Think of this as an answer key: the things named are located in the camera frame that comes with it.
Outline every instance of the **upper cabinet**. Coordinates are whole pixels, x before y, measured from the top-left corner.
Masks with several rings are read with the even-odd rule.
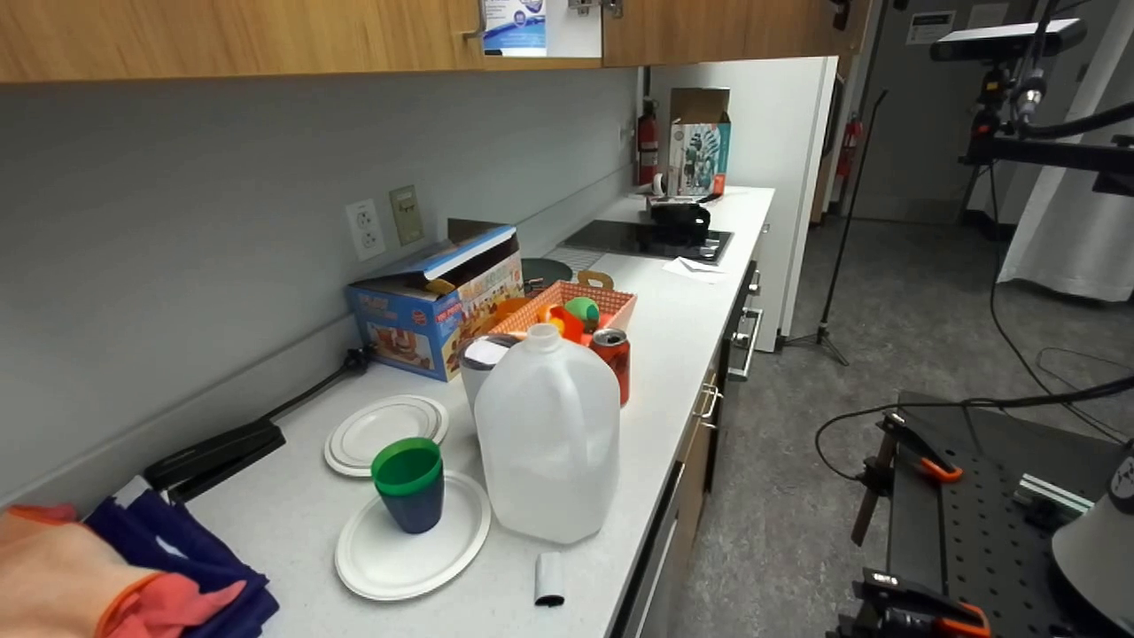
[[[831,0],[623,0],[608,19],[608,65],[700,65],[852,52],[866,0],[833,30]]]
[[[479,0],[19,0],[0,82],[636,68],[839,52],[831,0],[547,5],[554,58],[486,58]]]
[[[364,73],[474,65],[474,0],[0,5],[4,82]]]

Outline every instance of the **white plastic jug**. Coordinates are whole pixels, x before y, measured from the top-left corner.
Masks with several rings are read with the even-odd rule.
[[[611,365],[532,326],[474,397],[497,520],[573,547],[602,528],[616,479],[619,397]]]

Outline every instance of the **green cup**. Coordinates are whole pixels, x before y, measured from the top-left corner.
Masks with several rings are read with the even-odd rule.
[[[427,437],[399,439],[370,463],[394,526],[407,537],[421,537],[440,520],[445,475],[440,444]]]

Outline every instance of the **white plate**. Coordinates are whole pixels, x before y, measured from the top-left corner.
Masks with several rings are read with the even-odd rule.
[[[381,603],[420,600],[454,583],[489,540],[486,488],[468,475],[446,472],[445,513],[427,537],[394,526],[384,501],[374,498],[341,532],[336,574],[361,596]]]
[[[446,430],[446,407],[432,397],[391,397],[347,416],[347,422],[325,437],[324,461],[347,479],[370,479],[370,461],[394,439],[427,437],[445,444]]]

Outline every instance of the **towel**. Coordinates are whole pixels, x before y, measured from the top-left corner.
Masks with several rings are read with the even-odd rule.
[[[245,583],[245,592],[227,610],[195,628],[193,638],[257,638],[262,636],[262,623],[280,610],[280,603],[267,587],[269,583],[258,572],[240,563],[180,504],[172,504],[154,488],[126,488],[120,498],[107,498],[87,520],[126,561],[185,574],[201,592]]]
[[[58,506],[0,511],[4,638],[175,638],[245,592],[201,596],[185,574],[132,567]]]

